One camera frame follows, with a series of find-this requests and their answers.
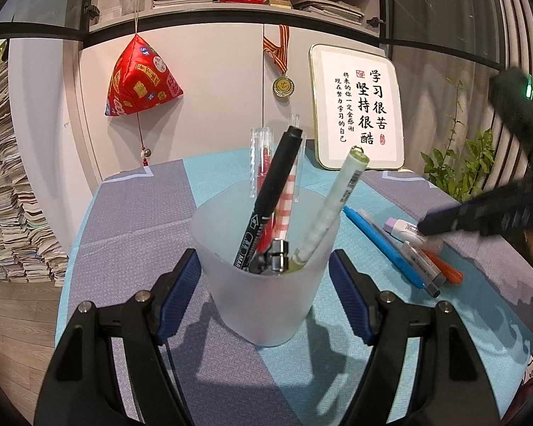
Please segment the silver utility knife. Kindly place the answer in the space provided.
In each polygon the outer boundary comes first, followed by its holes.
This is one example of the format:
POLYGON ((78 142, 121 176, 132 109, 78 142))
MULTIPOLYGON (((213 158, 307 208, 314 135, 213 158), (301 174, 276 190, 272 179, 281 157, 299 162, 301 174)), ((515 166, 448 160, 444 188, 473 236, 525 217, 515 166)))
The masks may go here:
POLYGON ((264 252, 253 257, 248 270, 256 275, 278 276, 289 269, 289 263, 289 243, 275 239, 264 252))

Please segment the striped medal ribbon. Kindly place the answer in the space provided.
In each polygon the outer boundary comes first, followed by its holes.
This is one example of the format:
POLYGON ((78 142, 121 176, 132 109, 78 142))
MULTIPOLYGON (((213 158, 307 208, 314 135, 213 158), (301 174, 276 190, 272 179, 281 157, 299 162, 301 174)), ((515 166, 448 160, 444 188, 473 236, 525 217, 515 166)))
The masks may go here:
POLYGON ((279 68, 282 74, 288 71, 288 56, 290 42, 290 27, 288 25, 279 25, 279 43, 272 42, 267 37, 263 37, 263 51, 271 56, 274 64, 279 68))

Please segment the green white highlighter pen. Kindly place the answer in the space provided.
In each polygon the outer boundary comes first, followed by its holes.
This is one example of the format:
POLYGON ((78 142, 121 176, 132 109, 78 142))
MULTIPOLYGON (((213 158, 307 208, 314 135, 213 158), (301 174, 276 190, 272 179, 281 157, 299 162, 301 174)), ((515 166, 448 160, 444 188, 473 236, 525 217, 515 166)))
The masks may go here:
POLYGON ((306 236, 292 253, 288 272, 301 270, 321 244, 329 228, 348 202, 370 159, 360 146, 352 146, 349 154, 314 218, 306 236))

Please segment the framed calligraphy sign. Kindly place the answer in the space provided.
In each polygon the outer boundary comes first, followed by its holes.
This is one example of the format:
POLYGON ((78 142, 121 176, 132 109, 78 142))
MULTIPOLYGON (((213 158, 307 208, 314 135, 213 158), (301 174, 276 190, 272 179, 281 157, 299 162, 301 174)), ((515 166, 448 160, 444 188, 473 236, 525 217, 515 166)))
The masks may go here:
POLYGON ((320 43, 310 48, 309 62, 318 164, 337 170, 359 146, 370 169, 401 168, 402 104, 393 63, 381 51, 320 43))

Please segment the grey white marker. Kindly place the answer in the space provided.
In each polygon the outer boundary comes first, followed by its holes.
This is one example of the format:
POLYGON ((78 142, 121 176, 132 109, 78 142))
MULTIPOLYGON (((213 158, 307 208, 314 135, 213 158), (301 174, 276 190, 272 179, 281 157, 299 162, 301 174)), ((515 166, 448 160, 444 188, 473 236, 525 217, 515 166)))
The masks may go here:
POLYGON ((408 241, 402 244, 400 248, 405 255, 405 258, 412 263, 418 273, 421 274, 422 279, 425 282, 432 283, 435 286, 443 286, 446 282, 446 278, 440 271, 440 269, 432 263, 431 259, 425 255, 420 249, 412 246, 408 241))

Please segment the red triangular hanging ornament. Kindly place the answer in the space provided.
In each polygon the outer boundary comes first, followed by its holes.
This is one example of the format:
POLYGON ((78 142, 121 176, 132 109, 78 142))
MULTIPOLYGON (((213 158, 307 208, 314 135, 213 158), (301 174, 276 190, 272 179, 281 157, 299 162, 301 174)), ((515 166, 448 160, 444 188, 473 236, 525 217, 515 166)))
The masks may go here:
POLYGON ((117 59, 108 82, 104 114, 137 114, 184 95, 158 52, 135 34, 117 59))

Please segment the green potted plant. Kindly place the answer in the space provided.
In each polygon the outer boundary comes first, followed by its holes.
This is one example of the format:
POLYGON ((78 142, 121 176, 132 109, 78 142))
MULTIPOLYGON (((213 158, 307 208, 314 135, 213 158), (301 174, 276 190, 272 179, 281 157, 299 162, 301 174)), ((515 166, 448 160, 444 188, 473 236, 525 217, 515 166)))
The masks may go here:
POLYGON ((479 130, 466 137, 465 108, 462 100, 467 88, 461 79, 446 78, 454 89, 449 134, 440 148, 422 152, 425 178, 458 202, 465 202, 482 193, 482 185, 495 164, 493 131, 479 130))

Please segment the clear red gel pen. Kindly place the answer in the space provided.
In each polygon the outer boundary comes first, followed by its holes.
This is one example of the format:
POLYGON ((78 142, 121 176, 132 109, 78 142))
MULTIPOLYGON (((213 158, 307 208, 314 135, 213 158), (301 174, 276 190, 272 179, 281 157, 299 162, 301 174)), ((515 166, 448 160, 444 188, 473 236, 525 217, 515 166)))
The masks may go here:
MULTIPOLYGON (((250 197, 256 198, 268 174, 272 158, 272 131, 268 127, 253 128, 251 130, 250 144, 250 197)), ((268 249, 272 241, 272 231, 274 215, 270 217, 265 225, 257 246, 257 252, 262 253, 268 249)))

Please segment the pink checkered pen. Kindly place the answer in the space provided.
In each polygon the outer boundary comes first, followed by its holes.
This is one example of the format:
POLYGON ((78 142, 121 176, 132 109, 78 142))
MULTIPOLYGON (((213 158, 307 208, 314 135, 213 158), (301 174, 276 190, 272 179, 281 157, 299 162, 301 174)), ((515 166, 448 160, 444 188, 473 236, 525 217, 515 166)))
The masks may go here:
POLYGON ((290 229, 292 206, 299 200, 299 182, 304 162, 306 147, 306 133, 302 133, 302 142, 292 169, 281 194, 275 211, 273 237, 275 240, 285 240, 290 229))

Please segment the black marker pen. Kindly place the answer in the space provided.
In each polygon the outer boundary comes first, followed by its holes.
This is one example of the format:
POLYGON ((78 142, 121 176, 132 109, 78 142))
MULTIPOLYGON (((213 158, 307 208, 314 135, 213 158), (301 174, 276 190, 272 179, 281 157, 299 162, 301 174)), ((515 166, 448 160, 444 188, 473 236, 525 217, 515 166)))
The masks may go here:
POLYGON ((265 227, 273 215, 302 143, 302 130, 290 125, 282 134, 265 180, 257 195, 234 260, 236 268, 247 270, 265 227))

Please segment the translucent white pen cup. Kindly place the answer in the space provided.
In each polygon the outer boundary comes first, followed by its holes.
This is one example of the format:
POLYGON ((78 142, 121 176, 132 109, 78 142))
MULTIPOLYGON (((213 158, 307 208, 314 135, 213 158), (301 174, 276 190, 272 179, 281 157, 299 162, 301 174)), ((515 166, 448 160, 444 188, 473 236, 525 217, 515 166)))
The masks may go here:
POLYGON ((191 236, 208 289, 227 327, 259 346, 276 346, 296 333, 313 305, 340 227, 336 219, 302 270, 257 275, 233 266, 254 200, 249 183, 222 190, 195 211, 191 236))

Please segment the tall stack of books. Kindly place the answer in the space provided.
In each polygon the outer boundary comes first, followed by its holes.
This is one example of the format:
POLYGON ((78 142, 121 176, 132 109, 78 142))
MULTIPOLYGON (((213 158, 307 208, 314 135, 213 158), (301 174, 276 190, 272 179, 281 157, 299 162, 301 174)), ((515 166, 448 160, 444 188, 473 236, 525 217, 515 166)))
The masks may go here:
POLYGON ((68 263, 28 180, 10 109, 8 65, 0 60, 0 281, 60 288, 68 263))

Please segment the blue grey tablecloth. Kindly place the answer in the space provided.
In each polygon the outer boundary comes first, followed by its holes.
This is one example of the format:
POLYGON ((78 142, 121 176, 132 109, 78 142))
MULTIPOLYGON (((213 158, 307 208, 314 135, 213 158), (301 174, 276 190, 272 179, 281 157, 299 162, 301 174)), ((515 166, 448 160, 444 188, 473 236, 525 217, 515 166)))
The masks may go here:
MULTIPOLYGON (((58 325, 84 300, 119 304, 149 289, 192 246, 195 209, 249 180, 246 150, 125 171, 97 189, 74 242, 58 325)), ((441 296, 464 321, 505 411, 533 348, 533 269, 505 240, 447 236, 443 259, 462 272, 441 296)), ((201 281, 162 351, 198 425, 336 425, 368 362, 328 276, 286 343, 261 348, 221 321, 201 281)))

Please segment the orange red pen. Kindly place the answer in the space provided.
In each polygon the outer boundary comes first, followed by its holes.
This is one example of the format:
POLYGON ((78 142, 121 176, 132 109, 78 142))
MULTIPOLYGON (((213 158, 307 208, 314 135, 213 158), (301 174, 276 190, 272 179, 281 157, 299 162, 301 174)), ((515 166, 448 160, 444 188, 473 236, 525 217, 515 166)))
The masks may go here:
POLYGON ((431 260, 432 263, 435 264, 435 266, 440 270, 450 284, 455 286, 462 284, 464 277, 459 270, 455 269, 450 264, 446 263, 429 251, 424 250, 422 252, 431 260))

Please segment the clear light blue pen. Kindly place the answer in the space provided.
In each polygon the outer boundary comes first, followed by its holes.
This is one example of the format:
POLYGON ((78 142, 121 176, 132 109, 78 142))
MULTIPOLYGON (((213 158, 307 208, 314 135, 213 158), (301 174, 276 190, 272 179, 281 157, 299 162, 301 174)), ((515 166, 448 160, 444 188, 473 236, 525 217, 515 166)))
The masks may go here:
MULTIPOLYGON (((358 210, 357 212, 359 212, 359 213, 361 213, 361 214, 366 214, 366 215, 368 215, 366 212, 364 212, 364 211, 362 211, 362 210, 358 210)), ((428 284, 427 284, 427 283, 425 282, 425 290, 426 290, 426 292, 427 292, 430 296, 432 296, 432 297, 438 297, 438 296, 440 295, 440 288, 439 288, 438 286, 435 286, 435 285, 432 284, 432 283, 428 283, 428 284)))

